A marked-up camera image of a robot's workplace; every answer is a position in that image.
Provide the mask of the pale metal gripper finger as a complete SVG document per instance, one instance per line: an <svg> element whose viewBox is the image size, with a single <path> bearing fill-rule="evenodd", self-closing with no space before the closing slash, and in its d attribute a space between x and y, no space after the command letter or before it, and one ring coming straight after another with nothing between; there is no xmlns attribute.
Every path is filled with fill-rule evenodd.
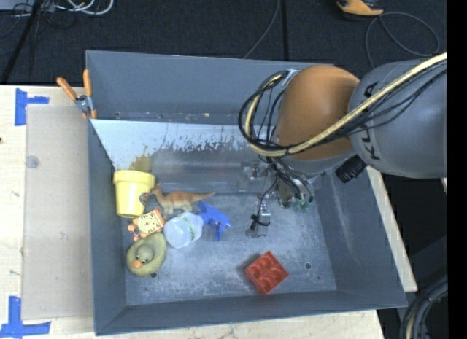
<svg viewBox="0 0 467 339"><path fill-rule="evenodd" d="M239 176L239 191L261 191L268 178L268 168L259 162L244 163Z"/></svg>
<svg viewBox="0 0 467 339"><path fill-rule="evenodd" d="M269 225L271 224L271 212L267 209L267 205L260 203L258 210L251 216L251 224L246 229L248 238L261 238L268 234Z"/></svg>

